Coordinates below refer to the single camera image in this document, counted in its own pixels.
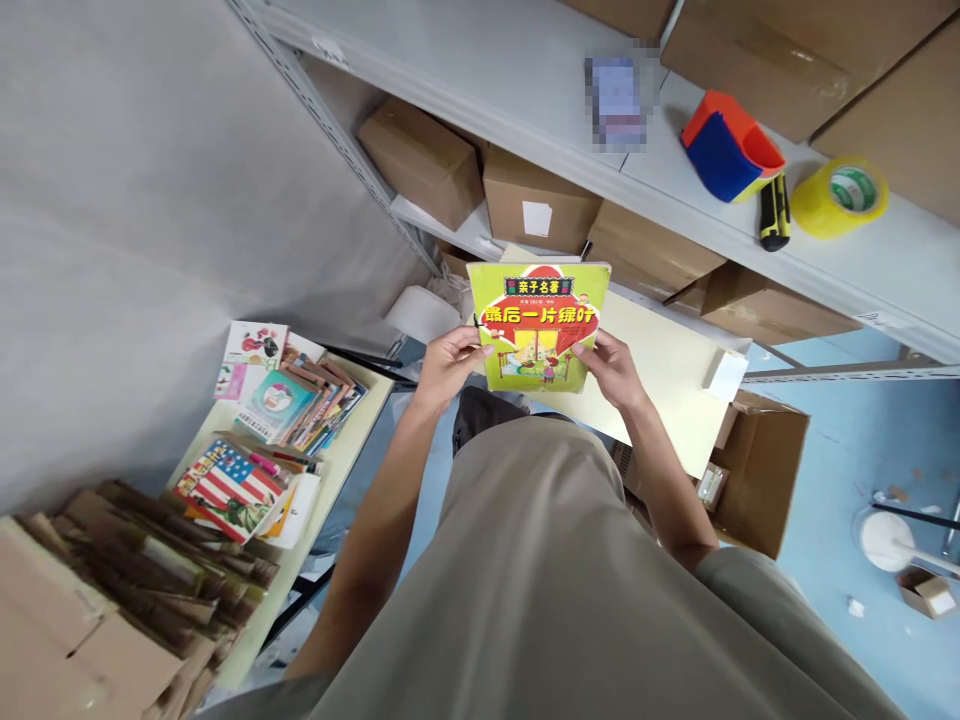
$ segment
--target blue floor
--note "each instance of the blue floor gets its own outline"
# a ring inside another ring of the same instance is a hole
[[[809,366],[896,357],[872,330],[781,346]],[[751,370],[783,367],[762,350]],[[960,383],[802,383],[754,386],[812,420],[779,563],[827,625],[911,718],[960,718],[960,612],[940,621],[908,607],[894,576],[870,565],[854,542],[854,517],[875,490],[904,505],[952,508],[960,491]],[[441,420],[423,480],[404,575],[436,530],[452,465],[456,403]],[[396,427],[386,409],[357,461],[326,532],[342,539]],[[917,544],[940,552],[944,532],[911,521]],[[956,544],[960,551],[960,539]],[[955,593],[960,596],[956,584]],[[853,597],[866,608],[856,618]]]

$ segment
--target american flag graphic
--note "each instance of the american flag graphic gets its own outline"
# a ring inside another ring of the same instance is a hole
[[[250,539],[283,489],[260,466],[223,440],[213,442],[181,478],[178,493],[237,542]],[[243,508],[256,509],[244,513]]]

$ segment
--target yellow book cover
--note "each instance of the yellow book cover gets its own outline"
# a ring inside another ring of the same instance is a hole
[[[490,390],[583,390],[587,368],[575,342],[593,347],[610,284],[606,263],[470,263],[470,285]]]

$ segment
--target gray wall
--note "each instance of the gray wall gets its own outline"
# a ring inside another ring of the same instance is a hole
[[[232,318],[383,351],[426,273],[227,5],[0,6],[0,512],[158,480]]]

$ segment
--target yellow tape roll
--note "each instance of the yellow tape roll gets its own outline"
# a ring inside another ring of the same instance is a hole
[[[827,163],[797,185],[790,196],[793,219],[810,235],[830,240],[883,215],[887,181],[863,158]]]

